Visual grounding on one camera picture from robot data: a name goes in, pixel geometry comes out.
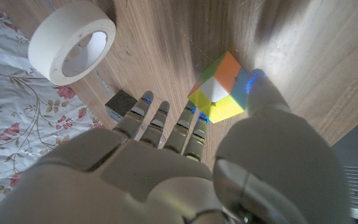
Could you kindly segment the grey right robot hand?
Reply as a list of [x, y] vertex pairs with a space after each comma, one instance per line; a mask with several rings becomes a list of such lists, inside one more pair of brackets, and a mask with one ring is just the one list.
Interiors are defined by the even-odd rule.
[[244, 72], [248, 117], [201, 161], [209, 118], [187, 104], [158, 148], [168, 103], [135, 140], [153, 94], [113, 128], [91, 129], [28, 168], [0, 223], [350, 223], [350, 191], [326, 141], [263, 70]]

